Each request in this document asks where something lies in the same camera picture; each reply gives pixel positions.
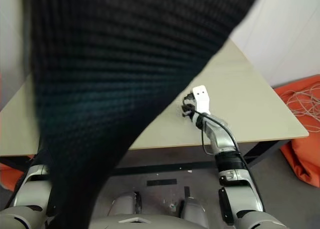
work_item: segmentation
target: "gray floor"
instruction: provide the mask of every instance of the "gray floor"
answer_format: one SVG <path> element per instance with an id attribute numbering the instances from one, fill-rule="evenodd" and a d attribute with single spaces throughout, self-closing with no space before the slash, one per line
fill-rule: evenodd
<path id="1" fill-rule="evenodd" d="M 248 145 L 241 145 L 243 151 Z M 132 152 L 126 156 L 122 166 L 157 163 L 202 161 L 207 158 L 199 149 L 170 150 L 154 153 L 146 150 Z M 261 191 L 267 212 L 291 229 L 320 228 L 320 189 L 298 180 L 280 151 L 252 167 L 252 172 Z M 184 198 L 184 186 L 204 206 L 209 218 L 210 229 L 226 229 L 220 215 L 218 189 L 220 188 L 215 169 L 199 169 L 166 173 L 114 176 L 101 190 L 92 218 L 104 217 L 118 195 L 139 191 L 142 196 L 142 212 L 176 216 L 179 203 Z M 175 185 L 147 186 L 148 180 L 177 179 Z M 0 190 L 1 208 L 10 194 Z M 173 212 L 170 205 L 176 205 Z"/>

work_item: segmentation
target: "white cable bundle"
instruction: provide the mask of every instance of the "white cable bundle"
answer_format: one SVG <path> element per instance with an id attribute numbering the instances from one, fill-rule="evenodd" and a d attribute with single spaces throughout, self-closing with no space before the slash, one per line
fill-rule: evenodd
<path id="1" fill-rule="evenodd" d="M 288 90 L 285 93 L 283 93 L 280 97 L 283 98 L 283 96 L 288 95 L 289 98 L 286 101 L 286 105 L 288 108 L 292 111 L 292 113 L 296 117 L 302 117 L 302 116 L 309 116 L 314 118 L 319 125 L 306 125 L 304 124 L 305 128 L 308 130 L 308 132 L 311 133 L 319 133 L 320 132 L 320 98 L 315 96 L 315 91 L 320 91 L 320 83 L 316 83 L 313 85 L 310 89 L 302 90 L 302 91 L 294 91 L 294 90 Z"/>

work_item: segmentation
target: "black cable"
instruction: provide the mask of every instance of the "black cable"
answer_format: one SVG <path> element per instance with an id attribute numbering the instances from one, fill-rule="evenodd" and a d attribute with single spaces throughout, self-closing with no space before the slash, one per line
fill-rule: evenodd
<path id="1" fill-rule="evenodd" d="M 204 128 L 201 128 L 201 141 L 202 141 L 202 149 L 204 151 L 205 154 L 209 155 L 209 156 L 214 156 L 215 154 L 210 153 L 206 150 L 205 148 L 205 142 L 204 142 Z"/>

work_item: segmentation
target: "black strip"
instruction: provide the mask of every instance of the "black strip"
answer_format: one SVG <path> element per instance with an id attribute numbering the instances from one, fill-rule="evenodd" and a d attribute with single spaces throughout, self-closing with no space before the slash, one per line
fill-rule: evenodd
<path id="1" fill-rule="evenodd" d="M 162 172 L 173 172 L 173 171 L 187 171 L 194 169 L 206 169 L 216 168 L 217 166 L 213 161 L 200 161 L 200 162 L 189 162 L 180 164 L 162 164 L 162 165 L 146 165 L 146 166 L 133 166 L 133 167 L 122 167 L 116 168 L 113 171 L 113 176 L 124 176 L 144 173 L 162 173 Z"/>
<path id="2" fill-rule="evenodd" d="M 19 217 L 14 217 L 14 219 L 19 221 L 25 227 L 25 229 L 29 229 L 27 223 L 24 220 L 20 219 Z"/>
<path id="3" fill-rule="evenodd" d="M 47 217 L 54 217 L 58 214 L 57 212 L 57 206 L 56 206 L 56 203 L 55 201 L 53 200 L 53 190 L 50 191 L 50 195 L 49 195 L 49 198 L 48 198 L 48 204 L 47 204 L 47 207 L 46 207 L 46 215 Z"/>
<path id="4" fill-rule="evenodd" d="M 235 223 L 234 216 L 232 214 L 231 205 L 225 188 L 222 187 L 219 189 L 218 194 L 222 219 L 228 224 L 228 226 L 233 226 Z"/>
<path id="5" fill-rule="evenodd" d="M 258 155 L 247 155 L 246 157 L 244 157 L 245 161 L 248 161 L 249 159 L 256 159 L 257 157 L 259 157 Z"/>
<path id="6" fill-rule="evenodd" d="M 190 187 L 185 186 L 184 187 L 184 198 L 189 198 L 190 197 Z"/>
<path id="7" fill-rule="evenodd" d="M 177 179 L 147 180 L 146 181 L 147 187 L 176 185 L 176 184 L 177 184 Z"/>
<path id="8" fill-rule="evenodd" d="M 243 218 L 245 214 L 250 213 L 250 212 L 255 212 L 255 210 L 241 210 L 236 213 L 236 216 L 238 218 Z"/>
<path id="9" fill-rule="evenodd" d="M 48 174 L 45 175 L 32 175 L 29 179 L 31 182 L 38 182 L 38 181 L 49 181 L 50 176 Z"/>
<path id="10" fill-rule="evenodd" d="M 33 211 L 37 211 L 37 212 L 41 212 L 42 211 L 42 207 L 38 206 L 38 205 L 26 205 L 26 207 L 30 208 Z"/>
<path id="11" fill-rule="evenodd" d="M 30 166 L 30 157 L 28 156 L 1 156 L 0 163 L 13 169 L 25 172 Z"/>
<path id="12" fill-rule="evenodd" d="M 259 226 L 261 226 L 260 223 L 258 223 L 257 225 L 254 225 L 254 226 L 252 227 L 252 229 L 255 229 L 255 228 L 259 227 Z"/>

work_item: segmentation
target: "white wall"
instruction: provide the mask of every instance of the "white wall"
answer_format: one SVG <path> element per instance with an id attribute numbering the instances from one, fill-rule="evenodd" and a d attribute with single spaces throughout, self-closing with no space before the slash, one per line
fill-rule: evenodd
<path id="1" fill-rule="evenodd" d="M 24 82 L 22 0 L 0 0 L 0 110 Z"/>
<path id="2" fill-rule="evenodd" d="M 320 0 L 257 0 L 231 39 L 272 86 L 320 74 Z"/>

